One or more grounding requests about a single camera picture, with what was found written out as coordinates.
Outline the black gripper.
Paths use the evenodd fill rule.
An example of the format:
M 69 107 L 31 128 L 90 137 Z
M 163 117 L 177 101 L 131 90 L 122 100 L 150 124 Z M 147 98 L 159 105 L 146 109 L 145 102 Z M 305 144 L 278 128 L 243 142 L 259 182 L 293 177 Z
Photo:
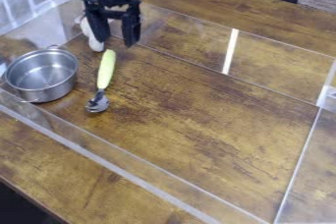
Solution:
M 103 42 L 110 36 L 107 13 L 105 8 L 127 5 L 122 12 L 111 15 L 113 19 L 122 18 L 122 37 L 126 47 L 131 47 L 139 40 L 139 11 L 138 0 L 82 0 L 83 13 L 93 35 L 98 42 Z

